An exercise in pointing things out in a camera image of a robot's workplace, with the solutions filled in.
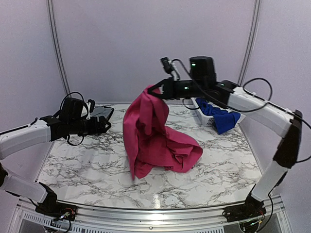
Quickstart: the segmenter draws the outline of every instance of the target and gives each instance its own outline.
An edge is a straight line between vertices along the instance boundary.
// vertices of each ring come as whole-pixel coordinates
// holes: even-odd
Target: marble surface
[[[111,106],[115,112],[106,134],[87,136],[77,147],[55,142],[38,180],[60,200],[122,208],[190,208],[244,200],[261,177],[238,126],[218,135],[201,126],[194,112],[170,105],[167,125],[195,138],[204,153],[187,173],[157,167],[133,181],[122,139],[128,105]]]

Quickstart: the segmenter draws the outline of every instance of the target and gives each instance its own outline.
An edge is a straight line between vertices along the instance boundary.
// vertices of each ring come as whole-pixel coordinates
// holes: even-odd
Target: pink cloth
[[[168,115],[167,104],[147,89],[126,111],[123,138],[133,179],[145,177],[155,166],[187,172],[201,157],[195,139],[165,126]]]

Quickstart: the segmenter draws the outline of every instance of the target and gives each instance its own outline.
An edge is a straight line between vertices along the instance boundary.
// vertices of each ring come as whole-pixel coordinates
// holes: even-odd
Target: cable
[[[197,107],[197,108],[189,108],[189,107],[185,104],[185,100],[190,100],[190,98],[184,98],[184,99],[182,100],[183,105],[185,106],[185,108],[188,108],[188,109],[190,109],[190,110],[197,110],[197,109],[200,109],[200,107]]]
[[[20,127],[15,128],[15,129],[3,131],[3,132],[0,133],[0,135],[6,134],[6,133],[11,133],[11,132],[14,132],[14,131],[17,131],[17,130],[21,130],[21,129],[25,129],[25,128],[29,127],[29,126],[32,126],[32,125],[35,124],[37,121],[38,121],[38,118],[36,117],[35,120],[34,120],[33,122],[31,122],[30,124],[28,124],[28,125],[23,125],[23,126],[20,126]]]
[[[268,220],[266,221],[266,223],[262,226],[262,228],[260,228],[257,232],[260,232],[265,226],[267,226],[268,222],[270,221],[271,217],[272,217],[272,214],[273,214],[273,201],[272,201],[272,198],[270,196],[270,194],[268,195],[269,199],[270,199],[270,202],[271,202],[271,214],[268,218]]]
[[[82,136],[82,140],[81,140],[81,142],[79,142],[78,144],[72,144],[71,142],[69,142],[69,140],[70,140],[70,135],[68,135],[68,137],[67,137],[67,143],[68,143],[69,145],[71,145],[71,146],[76,147],[76,146],[80,145],[80,144],[83,142],[84,136]]]
[[[173,59],[172,62],[174,62],[174,61],[178,61],[178,62],[180,63],[180,65],[183,67],[184,71],[188,74],[188,76],[193,80],[194,84],[198,87],[198,89],[199,89],[205,96],[207,96],[208,98],[210,98],[210,99],[212,99],[213,101],[217,102],[218,104],[222,104],[222,105],[225,106],[226,108],[229,108],[229,109],[231,109],[231,110],[233,110],[233,111],[240,112],[240,113],[251,113],[251,112],[258,111],[258,110],[264,108],[264,107],[267,106],[267,104],[269,103],[269,102],[265,102],[265,104],[262,105],[261,107],[255,108],[255,109],[251,109],[251,110],[239,110],[239,109],[230,107],[230,106],[228,106],[228,105],[226,105],[226,104],[223,104],[223,103],[220,102],[219,100],[217,100],[217,99],[215,99],[214,97],[212,97],[211,95],[209,95],[205,90],[203,90],[203,88],[198,84],[198,82],[197,82],[197,81],[191,76],[191,74],[187,71],[187,68],[185,67],[185,65],[183,64],[183,62],[182,62],[181,60],[179,60],[179,59]],[[271,97],[272,97],[273,89],[272,89],[272,86],[271,86],[271,84],[269,83],[269,81],[266,80],[266,79],[264,79],[264,78],[254,78],[254,79],[249,80],[248,82],[246,82],[246,83],[243,85],[243,90],[245,90],[245,86],[246,86],[247,84],[249,84],[249,83],[251,83],[251,82],[253,82],[253,81],[255,81],[255,80],[262,80],[262,81],[265,81],[265,82],[269,85],[269,87],[270,87],[270,95],[269,95],[269,98],[268,98],[268,101],[269,101],[269,100],[271,99]],[[260,100],[262,99],[262,98],[259,97],[259,96],[256,96],[256,95],[253,95],[253,94],[251,94],[251,95],[254,96],[254,97],[257,98],[257,99],[260,99]]]

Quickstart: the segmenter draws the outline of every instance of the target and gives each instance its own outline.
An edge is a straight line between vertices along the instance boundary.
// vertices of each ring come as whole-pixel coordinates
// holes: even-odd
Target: plastic basket
[[[195,101],[195,98],[191,98],[191,102],[192,102],[193,108],[198,108],[199,107],[199,105]],[[215,124],[215,120],[214,120],[213,116],[206,116],[206,115],[204,115],[203,112],[201,111],[201,109],[196,109],[194,111],[197,114],[198,118],[200,119],[202,125],[204,125],[204,126],[213,126]],[[239,124],[244,118],[245,118],[245,115],[241,114],[240,119],[238,120],[237,124]]]

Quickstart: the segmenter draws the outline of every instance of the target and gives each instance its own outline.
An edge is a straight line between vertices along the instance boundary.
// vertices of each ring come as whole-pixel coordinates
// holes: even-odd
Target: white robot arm
[[[230,108],[268,127],[282,140],[277,151],[259,182],[247,196],[243,205],[226,207],[224,216],[228,222],[260,216],[266,213],[263,200],[274,187],[278,186],[288,170],[297,163],[301,137],[302,114],[283,109],[268,100],[264,100],[246,91],[243,87],[230,81],[216,81],[213,59],[210,57],[190,58],[190,72],[183,63],[167,57],[161,62],[166,73],[174,70],[173,62],[179,61],[191,80],[175,80],[173,75],[163,79],[148,89],[148,93],[165,100],[203,97],[222,108]],[[161,93],[154,90],[162,88]]]
[[[95,102],[93,100],[85,103],[83,100],[66,97],[63,100],[62,108],[53,116],[36,118],[31,124],[1,132],[0,160],[39,143],[54,141],[61,137],[69,140],[71,134],[84,137],[105,133],[111,127],[111,124],[104,116],[90,116],[94,106]],[[57,195],[45,184],[27,181],[4,168],[1,163],[0,190],[37,201],[36,211],[46,215],[63,214],[63,210],[67,207],[75,209],[75,206],[58,203],[56,201]]]

